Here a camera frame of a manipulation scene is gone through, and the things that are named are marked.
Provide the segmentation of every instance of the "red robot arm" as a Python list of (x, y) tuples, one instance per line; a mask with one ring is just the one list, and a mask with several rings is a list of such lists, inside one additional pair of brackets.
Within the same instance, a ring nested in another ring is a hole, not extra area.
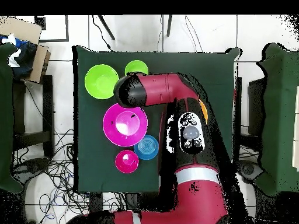
[(159, 193), (171, 194), (171, 173), (177, 180), (176, 205), (168, 212), (115, 212), (115, 224), (216, 224), (227, 215), (207, 116), (186, 79), (133, 73), (118, 81), (114, 95), (124, 107), (169, 103), (160, 128)]

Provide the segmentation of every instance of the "pink bowl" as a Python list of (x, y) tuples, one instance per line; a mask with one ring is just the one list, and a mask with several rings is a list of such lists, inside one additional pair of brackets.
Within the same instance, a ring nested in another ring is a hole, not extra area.
[(104, 115), (103, 130), (113, 144), (133, 146), (147, 133), (147, 116), (140, 107), (124, 108), (116, 103)]
[(123, 150), (115, 158), (115, 165), (122, 173), (132, 173), (138, 167), (138, 156), (130, 150)]

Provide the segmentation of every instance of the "blue cup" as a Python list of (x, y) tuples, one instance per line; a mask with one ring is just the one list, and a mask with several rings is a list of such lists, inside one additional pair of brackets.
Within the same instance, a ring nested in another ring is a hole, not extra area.
[(143, 139), (134, 145), (134, 152), (142, 160), (154, 158), (159, 151), (158, 141), (150, 135), (145, 135)]

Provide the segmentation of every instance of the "green cup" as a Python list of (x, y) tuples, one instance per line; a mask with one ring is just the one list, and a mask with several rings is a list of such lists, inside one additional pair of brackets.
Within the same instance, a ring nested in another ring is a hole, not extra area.
[(99, 64), (86, 73), (85, 88), (92, 97), (104, 100), (113, 96), (113, 89), (118, 80), (119, 76), (112, 67)]
[(129, 72), (142, 72), (148, 75), (148, 68), (145, 62), (142, 62), (140, 60), (133, 60), (129, 62), (124, 69), (125, 75)]

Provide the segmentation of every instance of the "cardboard box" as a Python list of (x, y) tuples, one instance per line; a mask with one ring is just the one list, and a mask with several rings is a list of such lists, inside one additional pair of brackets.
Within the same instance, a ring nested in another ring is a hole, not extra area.
[[(37, 45), (39, 43), (41, 27), (25, 22), (24, 20), (0, 16), (0, 34), (10, 35), (12, 33), (20, 40), (28, 40)], [(48, 51), (48, 47), (37, 45), (36, 55), (33, 61), (33, 70), (30, 76), (22, 79), (40, 83), (42, 76), (46, 73), (50, 55), (51, 53)]]

